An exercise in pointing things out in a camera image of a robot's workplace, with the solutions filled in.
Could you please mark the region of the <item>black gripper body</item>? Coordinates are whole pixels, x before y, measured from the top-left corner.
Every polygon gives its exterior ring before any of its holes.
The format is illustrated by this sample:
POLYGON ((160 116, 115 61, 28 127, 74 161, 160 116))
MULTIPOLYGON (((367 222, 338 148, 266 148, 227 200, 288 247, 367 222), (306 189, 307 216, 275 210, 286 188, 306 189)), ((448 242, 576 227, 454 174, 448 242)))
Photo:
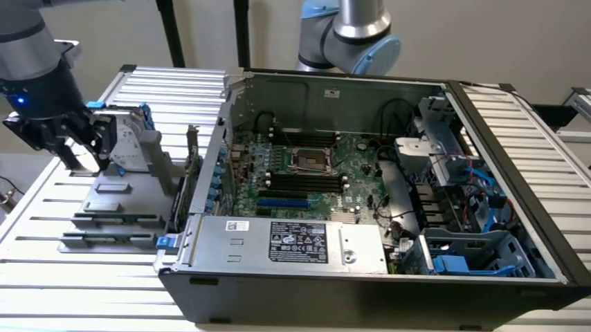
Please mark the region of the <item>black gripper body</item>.
POLYGON ((1 93, 13 108, 3 125, 32 149, 56 152, 58 137, 92 140, 90 115, 96 113, 86 106, 64 62, 34 79, 1 80, 1 93))

